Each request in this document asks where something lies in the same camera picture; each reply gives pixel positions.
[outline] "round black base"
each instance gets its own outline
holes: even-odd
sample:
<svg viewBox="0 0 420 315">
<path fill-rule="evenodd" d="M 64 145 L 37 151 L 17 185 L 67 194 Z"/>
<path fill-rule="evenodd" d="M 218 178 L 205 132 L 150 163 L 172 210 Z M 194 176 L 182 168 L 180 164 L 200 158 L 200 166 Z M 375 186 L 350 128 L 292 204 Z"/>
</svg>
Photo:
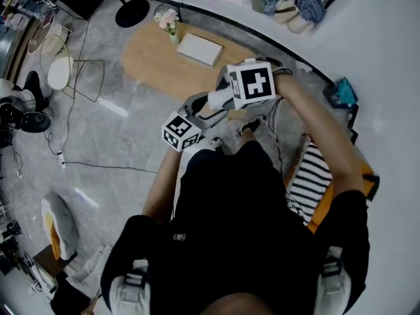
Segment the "round black base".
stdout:
<svg viewBox="0 0 420 315">
<path fill-rule="evenodd" d="M 149 12 L 146 0 L 130 0 L 125 3 L 115 16 L 115 22 L 122 28 L 133 27 L 143 20 Z"/>
</svg>

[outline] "cube with fiducial marker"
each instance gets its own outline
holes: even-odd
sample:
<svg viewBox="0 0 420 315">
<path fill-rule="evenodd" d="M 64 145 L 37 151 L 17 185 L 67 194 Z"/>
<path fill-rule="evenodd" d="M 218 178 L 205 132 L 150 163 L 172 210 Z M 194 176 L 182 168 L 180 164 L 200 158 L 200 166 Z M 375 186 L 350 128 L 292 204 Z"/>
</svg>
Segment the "cube with fiducial marker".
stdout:
<svg viewBox="0 0 420 315">
<path fill-rule="evenodd" d="M 269 62 L 258 62 L 254 58 L 248 58 L 244 63 L 227 65 L 227 69 L 236 110 L 253 102 L 276 97 Z"/>
<path fill-rule="evenodd" d="M 173 149 L 180 152 L 200 139 L 201 129 L 173 112 L 162 126 L 162 139 Z"/>
</svg>

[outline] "black sleeve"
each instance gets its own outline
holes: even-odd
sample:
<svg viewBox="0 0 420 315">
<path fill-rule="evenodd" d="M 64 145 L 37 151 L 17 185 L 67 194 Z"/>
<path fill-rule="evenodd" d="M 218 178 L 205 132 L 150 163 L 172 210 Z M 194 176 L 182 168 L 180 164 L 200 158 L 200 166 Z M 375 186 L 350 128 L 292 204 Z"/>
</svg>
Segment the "black sleeve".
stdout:
<svg viewBox="0 0 420 315">
<path fill-rule="evenodd" d="M 143 259 L 160 244 L 163 228 L 147 216 L 132 216 L 111 251 L 100 279 L 100 287 L 108 309 L 113 280 L 133 270 L 133 261 Z"/>
<path fill-rule="evenodd" d="M 366 197 L 359 191 L 351 190 L 334 198 L 327 216 L 315 233 L 325 255 L 330 246 L 343 248 L 343 264 L 352 281 L 346 311 L 366 287 L 370 249 L 367 223 Z"/>
</svg>

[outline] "floor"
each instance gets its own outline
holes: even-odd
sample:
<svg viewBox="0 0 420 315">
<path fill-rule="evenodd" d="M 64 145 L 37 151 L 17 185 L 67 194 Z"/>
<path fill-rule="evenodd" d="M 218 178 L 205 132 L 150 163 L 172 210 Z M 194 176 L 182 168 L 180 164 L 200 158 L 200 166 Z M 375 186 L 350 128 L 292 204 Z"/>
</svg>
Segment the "floor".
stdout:
<svg viewBox="0 0 420 315">
<path fill-rule="evenodd" d="M 153 19 L 153 12 L 158 5 L 158 2 L 150 2 L 150 12 L 146 20 Z M 100 97 L 126 110 L 128 116 L 121 117 L 100 102 L 92 103 L 77 95 L 69 118 L 70 135 L 65 145 L 64 157 L 66 161 L 130 166 L 156 172 L 167 149 L 167 145 L 160 138 L 161 125 L 173 110 L 179 108 L 180 103 L 124 74 L 120 62 L 121 52 L 130 36 L 141 27 L 141 23 L 133 28 L 119 28 L 114 22 L 119 7 L 118 0 L 103 2 L 89 23 L 81 57 L 105 60 L 106 73 Z M 64 25 L 74 30 L 67 44 L 73 56 L 77 57 L 87 23 L 73 20 L 66 15 L 59 17 Z M 223 35 L 255 53 L 270 54 L 280 59 L 293 70 L 309 92 L 327 104 L 321 94 L 326 83 L 314 73 L 298 71 L 295 60 L 281 50 L 209 16 L 182 9 L 182 17 L 186 23 Z M 39 73 L 41 88 L 45 96 L 48 96 L 51 90 L 44 83 L 37 55 L 26 58 L 18 85 L 24 84 L 26 75 L 31 70 Z M 99 79 L 97 66 L 85 67 L 77 80 L 77 90 L 94 97 Z M 254 108 L 249 112 L 249 117 L 260 113 L 267 114 L 272 105 L 273 103 L 268 103 L 263 107 Z M 66 140 L 71 106 L 72 100 L 61 92 L 56 92 L 51 99 L 53 120 L 48 133 L 52 133 L 51 148 L 54 152 L 61 150 Z M 346 119 L 345 112 L 334 114 L 342 122 Z M 225 119 L 208 132 L 207 138 L 219 135 L 235 152 L 240 146 L 234 131 L 240 124 L 238 120 Z M 302 121 L 286 103 L 283 103 L 278 116 L 283 173 L 287 171 L 291 160 L 299 151 L 304 131 Z M 279 169 L 281 165 L 278 161 L 277 147 L 268 129 L 261 130 L 257 138 Z M 16 131 L 14 148 L 22 156 L 22 179 L 16 174 L 20 168 L 20 160 L 14 160 L 12 148 L 9 147 L 2 151 L 4 179 L 1 186 L 9 201 L 11 215 L 23 229 L 23 234 L 18 240 L 20 248 L 33 256 L 48 245 L 41 225 L 41 199 L 48 192 L 56 192 L 68 204 L 79 228 L 79 255 L 72 263 L 74 270 L 83 265 L 98 245 L 114 244 L 125 221 L 131 215 L 141 213 L 155 177 L 154 173 L 94 168 L 80 164 L 67 164 L 66 168 L 62 169 L 51 154 L 44 134 Z M 188 161 L 188 154 L 185 153 L 184 157 L 180 174 Z"/>
</svg>

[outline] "hand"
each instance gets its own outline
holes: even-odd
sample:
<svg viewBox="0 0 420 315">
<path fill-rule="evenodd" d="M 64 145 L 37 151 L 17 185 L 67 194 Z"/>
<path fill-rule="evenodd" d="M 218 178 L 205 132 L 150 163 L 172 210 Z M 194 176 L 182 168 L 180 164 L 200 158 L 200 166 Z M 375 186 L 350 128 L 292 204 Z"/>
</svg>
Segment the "hand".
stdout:
<svg viewBox="0 0 420 315">
<path fill-rule="evenodd" d="M 274 84 L 276 86 L 276 94 L 287 98 L 290 93 L 301 86 L 290 75 L 275 75 Z"/>
</svg>

